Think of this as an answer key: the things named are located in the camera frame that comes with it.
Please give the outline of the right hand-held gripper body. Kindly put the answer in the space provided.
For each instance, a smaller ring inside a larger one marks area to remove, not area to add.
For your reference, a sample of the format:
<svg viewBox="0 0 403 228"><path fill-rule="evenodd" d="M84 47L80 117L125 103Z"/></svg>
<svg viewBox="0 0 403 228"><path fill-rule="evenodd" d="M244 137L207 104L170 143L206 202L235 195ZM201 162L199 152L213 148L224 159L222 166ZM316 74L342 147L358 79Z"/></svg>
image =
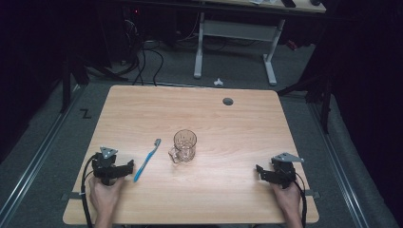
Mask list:
<svg viewBox="0 0 403 228"><path fill-rule="evenodd" d="M271 182L286 189L297 178L294 162L304 163L304 159L284 152L273 157L271 162L274 168Z"/></svg>

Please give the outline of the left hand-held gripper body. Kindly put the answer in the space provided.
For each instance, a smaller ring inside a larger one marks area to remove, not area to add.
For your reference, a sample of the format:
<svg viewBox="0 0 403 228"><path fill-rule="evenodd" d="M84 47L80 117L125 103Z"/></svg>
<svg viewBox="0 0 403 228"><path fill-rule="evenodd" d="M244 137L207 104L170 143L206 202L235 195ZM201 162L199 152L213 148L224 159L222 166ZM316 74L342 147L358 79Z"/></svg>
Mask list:
<svg viewBox="0 0 403 228"><path fill-rule="evenodd" d="M104 185L112 185L113 180L126 176L126 167L115 165L117 153L116 149L101 146L92 161L93 174Z"/></svg>

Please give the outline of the blue toothbrush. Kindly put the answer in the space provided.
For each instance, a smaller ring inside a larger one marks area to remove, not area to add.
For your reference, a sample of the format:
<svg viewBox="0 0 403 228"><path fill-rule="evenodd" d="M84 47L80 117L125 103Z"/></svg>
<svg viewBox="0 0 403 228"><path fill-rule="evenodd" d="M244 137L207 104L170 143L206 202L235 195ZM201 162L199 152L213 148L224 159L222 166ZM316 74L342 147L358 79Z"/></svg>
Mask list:
<svg viewBox="0 0 403 228"><path fill-rule="evenodd" d="M155 152L158 150L160 144L162 142L162 139L156 139L156 141L154 142L154 148L147 154L146 158L144 159L143 164L141 165L141 167L137 170L133 181L137 182L141 176L141 174L143 173L143 171L145 170L148 162L151 160L151 158L153 157L153 155L155 154Z"/></svg>

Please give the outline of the clear glass mug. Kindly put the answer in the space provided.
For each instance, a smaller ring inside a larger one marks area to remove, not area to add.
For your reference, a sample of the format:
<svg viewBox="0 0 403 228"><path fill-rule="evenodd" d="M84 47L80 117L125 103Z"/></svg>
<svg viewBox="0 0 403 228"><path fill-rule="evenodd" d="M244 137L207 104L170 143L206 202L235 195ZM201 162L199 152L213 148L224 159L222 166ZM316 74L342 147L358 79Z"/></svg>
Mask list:
<svg viewBox="0 0 403 228"><path fill-rule="evenodd" d="M188 129L178 131L173 138L173 146L168 155L174 163L190 162L196 155L196 134Z"/></svg>

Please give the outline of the person's right hand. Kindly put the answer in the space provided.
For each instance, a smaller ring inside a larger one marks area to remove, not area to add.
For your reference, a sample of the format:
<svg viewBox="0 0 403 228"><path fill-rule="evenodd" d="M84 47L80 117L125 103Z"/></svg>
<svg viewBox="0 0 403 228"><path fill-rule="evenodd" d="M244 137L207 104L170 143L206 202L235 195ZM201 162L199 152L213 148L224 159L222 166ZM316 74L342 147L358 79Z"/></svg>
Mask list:
<svg viewBox="0 0 403 228"><path fill-rule="evenodd" d="M278 202L278 206L287 220L300 220L299 189L294 183L283 189L279 184L273 184L272 188Z"/></svg>

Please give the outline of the person's left hand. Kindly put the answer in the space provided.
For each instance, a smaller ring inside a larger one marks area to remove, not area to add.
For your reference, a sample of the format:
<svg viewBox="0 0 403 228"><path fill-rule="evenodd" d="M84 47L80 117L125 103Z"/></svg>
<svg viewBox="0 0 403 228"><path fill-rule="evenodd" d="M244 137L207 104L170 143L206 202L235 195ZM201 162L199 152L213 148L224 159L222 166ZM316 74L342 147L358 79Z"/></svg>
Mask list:
<svg viewBox="0 0 403 228"><path fill-rule="evenodd" d="M124 178L118 178L113 185L107 186L98 178L89 180L90 201L97 211L97 217L112 218L124 182Z"/></svg>

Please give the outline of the black metal stand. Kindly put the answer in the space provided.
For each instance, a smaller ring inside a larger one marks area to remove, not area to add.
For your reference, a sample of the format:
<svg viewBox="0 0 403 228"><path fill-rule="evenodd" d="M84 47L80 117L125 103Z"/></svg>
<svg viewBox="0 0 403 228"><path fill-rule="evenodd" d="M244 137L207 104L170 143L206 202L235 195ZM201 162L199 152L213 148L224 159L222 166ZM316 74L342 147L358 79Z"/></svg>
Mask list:
<svg viewBox="0 0 403 228"><path fill-rule="evenodd" d="M305 101L321 103L319 122L322 130L328 133L328 118L330 113L330 101L334 74L328 66L313 66L309 64L303 71L297 83L278 91L279 96L284 96L293 91L305 91Z"/></svg>
<svg viewBox="0 0 403 228"><path fill-rule="evenodd" d="M126 78L121 77L118 73L114 73L103 66L97 65L82 56L74 53L68 53L66 55L65 61L63 62L63 100L61 108L62 113L66 113L67 108L70 106L72 93L71 78L74 78L79 86L86 86L89 83L88 73L86 72L87 67L95 69L109 79L122 82L126 81Z"/></svg>

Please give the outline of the white-framed desk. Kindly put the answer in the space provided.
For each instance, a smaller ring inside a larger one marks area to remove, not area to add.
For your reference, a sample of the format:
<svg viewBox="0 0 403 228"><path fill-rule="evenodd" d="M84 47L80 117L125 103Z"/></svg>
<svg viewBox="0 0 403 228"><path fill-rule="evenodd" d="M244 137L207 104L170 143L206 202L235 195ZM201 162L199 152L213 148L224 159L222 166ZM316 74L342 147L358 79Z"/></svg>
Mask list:
<svg viewBox="0 0 403 228"><path fill-rule="evenodd" d="M321 0L293 0L295 8L285 8L281 0L201 0L201 5L221 4L224 7L247 7L252 10L278 10L279 12L301 12L307 14L324 14L326 7ZM285 24L285 18L280 17L275 26L255 25L251 23L229 22L218 19L205 19L202 12L199 16L198 49L195 58L194 77L202 76L203 38L205 36L232 38L250 41L268 42L268 52L262 55L266 75L270 86L277 84L273 70L272 58L278 45L278 40Z"/></svg>

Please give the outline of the metal floor rail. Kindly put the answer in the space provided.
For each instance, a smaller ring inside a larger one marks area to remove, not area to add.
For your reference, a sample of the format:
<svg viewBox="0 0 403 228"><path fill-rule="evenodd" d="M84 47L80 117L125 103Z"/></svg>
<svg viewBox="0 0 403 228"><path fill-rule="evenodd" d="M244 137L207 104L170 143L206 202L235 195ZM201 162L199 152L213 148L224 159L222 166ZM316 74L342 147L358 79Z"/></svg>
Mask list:
<svg viewBox="0 0 403 228"><path fill-rule="evenodd" d="M62 111L62 87L58 85L11 153L0 164L0 228L6 228L46 160L71 108L81 98L85 85L75 85L71 100Z"/></svg>
<svg viewBox="0 0 403 228"><path fill-rule="evenodd" d="M329 134L323 130L317 106L315 104L308 104L308 108L310 110L311 115L314 118L320 136L324 141L326 152L329 157L330 164L336 178L336 182L338 184L342 197L344 198L344 201L348 207L350 215L353 219L355 228L369 228L369 223L362 211L361 205L358 202L355 190L351 185L345 173L345 170L342 166L342 163L336 153L336 148L334 147Z"/></svg>

